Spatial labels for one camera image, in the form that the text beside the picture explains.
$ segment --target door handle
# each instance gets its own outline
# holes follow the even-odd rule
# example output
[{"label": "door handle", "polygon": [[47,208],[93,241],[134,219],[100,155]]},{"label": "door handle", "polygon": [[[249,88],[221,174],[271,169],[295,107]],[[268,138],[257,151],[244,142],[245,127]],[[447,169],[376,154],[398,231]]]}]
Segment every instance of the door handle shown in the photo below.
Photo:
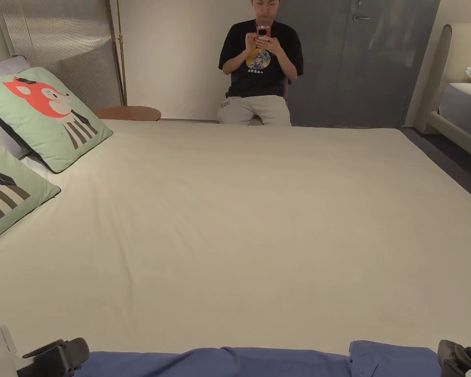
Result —
[{"label": "door handle", "polygon": [[360,15],[354,15],[354,17],[353,17],[354,22],[368,21],[369,19],[370,19],[369,17],[364,17],[364,16],[360,16]]}]

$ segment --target hand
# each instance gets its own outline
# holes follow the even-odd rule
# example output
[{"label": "hand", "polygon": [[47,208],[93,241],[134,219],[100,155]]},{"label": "hand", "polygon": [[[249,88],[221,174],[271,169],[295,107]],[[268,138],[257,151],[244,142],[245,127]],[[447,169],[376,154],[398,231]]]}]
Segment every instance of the hand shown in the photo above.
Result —
[{"label": "hand", "polygon": [[256,33],[248,33],[246,35],[246,52],[248,55],[257,49],[257,38],[258,35]]},{"label": "hand", "polygon": [[274,55],[280,55],[284,53],[284,50],[277,38],[271,38],[268,41],[265,41],[264,39],[257,39],[257,47],[268,50]]}]

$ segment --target smartphone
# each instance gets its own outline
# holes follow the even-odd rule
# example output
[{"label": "smartphone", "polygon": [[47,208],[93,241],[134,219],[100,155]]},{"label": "smartphone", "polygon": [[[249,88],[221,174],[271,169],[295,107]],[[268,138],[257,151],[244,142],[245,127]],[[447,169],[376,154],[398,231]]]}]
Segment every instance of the smartphone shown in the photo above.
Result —
[{"label": "smartphone", "polygon": [[268,41],[270,36],[270,26],[257,26],[257,35],[258,39],[263,39]]}]

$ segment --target white mattress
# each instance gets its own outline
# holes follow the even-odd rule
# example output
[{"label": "white mattress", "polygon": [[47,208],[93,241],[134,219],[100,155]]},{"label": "white mattress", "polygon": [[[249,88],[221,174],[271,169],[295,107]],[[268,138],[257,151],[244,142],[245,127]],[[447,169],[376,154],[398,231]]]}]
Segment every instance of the white mattress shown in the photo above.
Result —
[{"label": "white mattress", "polygon": [[471,135],[471,84],[452,83],[446,88],[440,115]]},{"label": "white mattress", "polygon": [[399,131],[108,125],[0,237],[20,353],[471,345],[471,196]]}]

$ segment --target side table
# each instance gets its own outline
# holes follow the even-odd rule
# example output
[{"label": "side table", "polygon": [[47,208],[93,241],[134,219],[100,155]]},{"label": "side table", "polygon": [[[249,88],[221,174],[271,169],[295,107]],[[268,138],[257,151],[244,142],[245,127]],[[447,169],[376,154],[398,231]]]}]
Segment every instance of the side table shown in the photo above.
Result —
[{"label": "side table", "polygon": [[162,117],[159,110],[146,106],[119,106],[104,108],[95,112],[99,119],[114,119],[118,121],[156,122]]}]

